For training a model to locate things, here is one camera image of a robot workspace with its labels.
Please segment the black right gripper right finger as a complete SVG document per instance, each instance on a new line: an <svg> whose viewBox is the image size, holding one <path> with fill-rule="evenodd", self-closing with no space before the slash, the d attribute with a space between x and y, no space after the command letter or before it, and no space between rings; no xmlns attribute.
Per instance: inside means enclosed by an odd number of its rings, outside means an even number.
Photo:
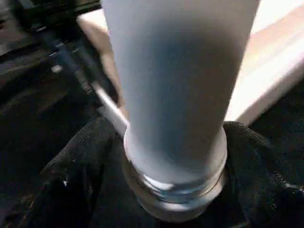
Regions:
<svg viewBox="0 0 304 228"><path fill-rule="evenodd" d="M264 136L225 122L226 167L234 194L255 228L304 226L304 175Z"/></svg>

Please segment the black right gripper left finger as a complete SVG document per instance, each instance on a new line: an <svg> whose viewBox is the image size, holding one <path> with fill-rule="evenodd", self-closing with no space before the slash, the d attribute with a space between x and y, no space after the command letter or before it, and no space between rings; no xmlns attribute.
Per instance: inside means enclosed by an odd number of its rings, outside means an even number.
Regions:
<svg viewBox="0 0 304 228"><path fill-rule="evenodd" d="M118 139L99 117L77 132L41 171L26 228L118 228Z"/></svg>

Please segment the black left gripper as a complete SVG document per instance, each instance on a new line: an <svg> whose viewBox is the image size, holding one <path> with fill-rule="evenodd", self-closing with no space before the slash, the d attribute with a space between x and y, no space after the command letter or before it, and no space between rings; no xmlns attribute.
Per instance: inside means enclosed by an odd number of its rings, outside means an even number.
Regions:
<svg viewBox="0 0 304 228"><path fill-rule="evenodd" d="M97 0L2 0L0 23L8 23L6 51L1 60L42 50L67 71L75 86L96 99L96 81L118 103L119 95L106 76L99 55L77 23L77 18L101 8Z"/></svg>

